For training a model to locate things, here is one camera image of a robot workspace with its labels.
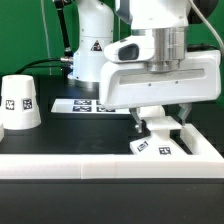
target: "black table surface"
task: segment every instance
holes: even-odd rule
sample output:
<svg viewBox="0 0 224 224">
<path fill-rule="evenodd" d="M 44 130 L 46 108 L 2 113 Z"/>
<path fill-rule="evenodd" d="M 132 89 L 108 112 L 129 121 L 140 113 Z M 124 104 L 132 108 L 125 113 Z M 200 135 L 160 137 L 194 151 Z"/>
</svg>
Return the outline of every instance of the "black table surface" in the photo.
<svg viewBox="0 0 224 224">
<path fill-rule="evenodd" d="M 136 133 L 130 115 L 53 114 L 55 98 L 98 99 L 98 90 L 69 86 L 58 76 L 35 77 L 42 123 L 5 130 L 1 154 L 129 154 Z M 165 107 L 177 114 L 178 107 Z M 198 103 L 188 119 L 222 154 L 224 110 Z M 219 179 L 1 180 L 0 224 L 223 224 Z"/>
</svg>

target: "black cable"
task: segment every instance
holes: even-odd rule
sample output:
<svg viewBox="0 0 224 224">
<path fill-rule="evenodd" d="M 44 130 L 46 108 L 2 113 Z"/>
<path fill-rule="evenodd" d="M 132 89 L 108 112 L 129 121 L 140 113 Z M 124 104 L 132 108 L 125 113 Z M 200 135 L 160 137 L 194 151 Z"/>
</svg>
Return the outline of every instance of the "black cable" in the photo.
<svg viewBox="0 0 224 224">
<path fill-rule="evenodd" d="M 34 62 L 31 62 L 31 63 L 25 65 L 21 69 L 17 70 L 14 74 L 21 74 L 24 70 L 27 69 L 27 67 L 30 67 L 32 65 L 42 64 L 42 63 L 46 63 L 46 62 L 54 62 L 54 61 L 61 61 L 61 60 L 60 60 L 60 58 L 48 58 L 48 59 L 34 61 Z"/>
<path fill-rule="evenodd" d="M 47 65 L 47 66 L 42 66 L 42 65 L 38 65 L 38 66 L 27 66 L 26 67 L 26 69 L 31 69 L 31 68 L 70 68 L 70 66 L 62 66 L 62 65 Z"/>
</svg>

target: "white cup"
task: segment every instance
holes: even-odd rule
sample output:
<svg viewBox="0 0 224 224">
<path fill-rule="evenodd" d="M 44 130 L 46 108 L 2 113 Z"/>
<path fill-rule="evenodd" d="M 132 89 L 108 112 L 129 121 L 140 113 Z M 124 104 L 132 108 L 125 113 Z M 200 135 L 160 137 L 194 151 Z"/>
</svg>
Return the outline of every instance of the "white cup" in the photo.
<svg viewBox="0 0 224 224">
<path fill-rule="evenodd" d="M 41 123 L 32 76 L 7 75 L 2 78 L 1 119 L 5 129 L 23 130 Z"/>
</svg>

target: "white platform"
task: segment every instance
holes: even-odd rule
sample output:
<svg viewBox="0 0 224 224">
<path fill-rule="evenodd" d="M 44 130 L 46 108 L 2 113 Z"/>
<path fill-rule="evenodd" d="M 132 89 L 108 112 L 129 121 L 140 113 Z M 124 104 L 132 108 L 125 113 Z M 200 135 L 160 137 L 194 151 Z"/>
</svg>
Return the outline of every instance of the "white platform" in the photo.
<svg viewBox="0 0 224 224">
<path fill-rule="evenodd" d="M 223 158 L 191 124 L 181 135 L 193 155 L 0 155 L 0 179 L 224 178 Z"/>
</svg>

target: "green wall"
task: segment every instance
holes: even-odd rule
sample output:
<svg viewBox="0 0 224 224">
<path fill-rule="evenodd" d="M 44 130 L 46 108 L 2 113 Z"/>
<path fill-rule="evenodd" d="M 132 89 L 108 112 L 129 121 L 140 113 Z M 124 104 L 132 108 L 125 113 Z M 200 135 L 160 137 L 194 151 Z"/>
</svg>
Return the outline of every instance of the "green wall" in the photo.
<svg viewBox="0 0 224 224">
<path fill-rule="evenodd" d="M 114 0 L 104 0 L 103 2 L 114 8 Z M 44 0 L 44 4 L 51 57 L 60 57 L 63 55 L 63 43 L 55 6 L 52 0 Z M 79 38 L 76 4 L 73 3 L 65 7 L 64 11 L 70 42 L 72 49 L 75 51 L 78 48 Z M 224 1 L 220 0 L 209 21 L 224 39 L 223 12 Z M 0 74 L 13 73 L 29 62 L 47 58 L 41 0 L 1 0 L 0 15 Z M 119 38 L 117 30 L 118 19 L 115 17 L 115 41 Z M 120 37 L 124 38 L 129 33 L 129 27 L 121 23 Z M 208 42 L 218 46 L 210 31 L 203 24 L 190 26 L 188 42 Z M 48 69 L 27 70 L 26 73 L 46 74 L 48 71 Z M 53 72 L 54 74 L 60 74 L 59 69 L 54 69 Z M 220 97 L 218 102 L 224 104 L 224 97 Z"/>
</svg>

